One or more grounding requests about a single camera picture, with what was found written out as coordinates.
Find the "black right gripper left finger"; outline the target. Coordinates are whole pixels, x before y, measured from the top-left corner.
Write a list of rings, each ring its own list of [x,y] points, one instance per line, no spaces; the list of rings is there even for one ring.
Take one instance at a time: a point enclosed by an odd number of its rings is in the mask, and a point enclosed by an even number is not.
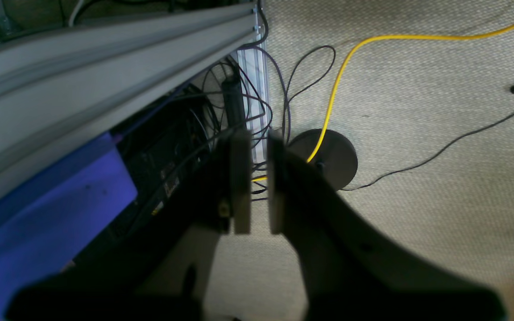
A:
[[[250,232],[250,135],[231,130],[161,211],[108,253],[20,290],[7,321],[199,321],[216,246]]]

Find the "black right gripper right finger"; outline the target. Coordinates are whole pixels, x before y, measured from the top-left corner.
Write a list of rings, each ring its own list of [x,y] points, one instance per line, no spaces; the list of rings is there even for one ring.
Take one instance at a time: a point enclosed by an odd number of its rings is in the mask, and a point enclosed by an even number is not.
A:
[[[306,321],[505,321],[498,296],[381,234],[326,179],[267,142],[269,223],[295,250]]]

